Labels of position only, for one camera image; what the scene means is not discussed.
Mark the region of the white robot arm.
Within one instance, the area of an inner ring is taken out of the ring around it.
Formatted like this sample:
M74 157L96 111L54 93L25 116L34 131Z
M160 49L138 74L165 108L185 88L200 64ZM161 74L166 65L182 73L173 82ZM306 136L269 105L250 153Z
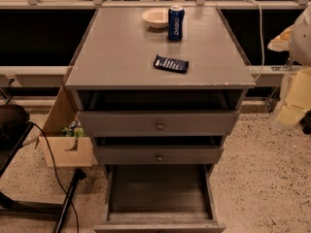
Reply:
M281 86L281 105L275 121L295 126L311 111L311 6L267 47L277 52L287 51L294 62L294 69L286 75L288 83Z

